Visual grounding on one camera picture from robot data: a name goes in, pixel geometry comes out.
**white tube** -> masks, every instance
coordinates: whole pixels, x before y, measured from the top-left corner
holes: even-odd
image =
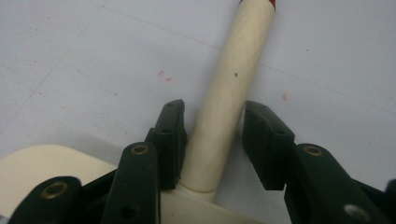
[[[219,185],[274,17],[271,2],[275,1],[244,0],[238,8],[186,148],[180,184],[192,190],[191,195],[196,195],[195,191],[214,195]]]

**red spot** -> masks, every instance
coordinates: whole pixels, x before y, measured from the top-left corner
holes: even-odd
[[[284,101],[288,101],[288,100],[289,100],[288,94],[287,94],[287,93],[283,93],[282,99],[283,99]]]
[[[275,0],[270,0],[270,3],[274,6],[275,8]]]

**red tip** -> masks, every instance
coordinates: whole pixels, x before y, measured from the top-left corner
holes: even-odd
[[[270,3],[274,6],[274,8],[275,8],[275,0],[269,0],[270,1]]]
[[[276,0],[268,0],[268,1],[270,1],[270,3],[274,6],[274,8],[275,8],[275,1]]]

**screw hole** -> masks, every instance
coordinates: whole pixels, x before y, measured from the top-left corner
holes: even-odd
[[[304,152],[308,153],[311,156],[317,156],[317,157],[323,155],[322,150],[313,146],[304,147]]]
[[[132,153],[134,153],[135,155],[143,155],[148,153],[149,148],[146,146],[137,146],[137,147],[133,147],[131,149]]]
[[[353,219],[359,222],[370,222],[370,215],[361,207],[355,204],[344,205],[344,211]]]
[[[63,181],[52,183],[41,191],[41,197],[44,199],[57,198],[67,192],[68,187],[69,185]]]
[[[125,205],[120,210],[120,217],[124,219],[133,218],[137,216],[138,207],[136,204]]]

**white surface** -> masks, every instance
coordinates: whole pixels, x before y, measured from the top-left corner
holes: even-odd
[[[274,13],[270,1],[241,2],[212,75],[180,175],[180,185],[206,194],[205,198],[219,187]]]
[[[238,2],[0,1],[0,157],[59,144],[117,163],[179,98],[190,132]],[[248,99],[383,189],[396,174],[395,75],[395,1],[279,0]],[[240,134],[217,197],[290,223]]]

